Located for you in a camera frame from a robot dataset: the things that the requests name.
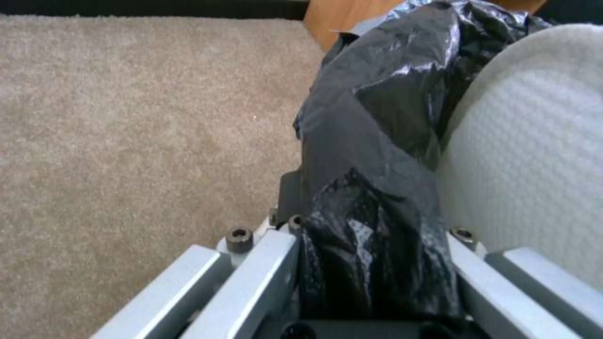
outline beige carpet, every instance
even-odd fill
[[[0,337],[86,337],[299,164],[300,22],[0,17]]]

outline metal frame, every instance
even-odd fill
[[[182,335],[191,338],[251,338],[267,315],[277,315],[291,297],[297,239],[269,230]]]
[[[227,255],[193,245],[92,338],[174,338],[231,271]]]
[[[579,338],[565,324],[447,234],[465,306],[493,338]]]
[[[603,334],[603,296],[527,247],[491,253],[486,262],[585,338]]]

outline wooden surface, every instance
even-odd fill
[[[402,0],[311,0],[304,23],[323,50],[333,45],[337,34],[358,22],[387,13]],[[509,10],[534,13],[546,0],[494,0]]]

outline black trash bag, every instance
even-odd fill
[[[483,66],[549,24],[480,1],[410,1],[345,34],[294,127],[304,318],[461,319],[438,205],[438,137]]]

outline white padding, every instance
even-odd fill
[[[603,290],[603,28],[511,45],[453,114],[437,176],[450,227],[529,246]]]

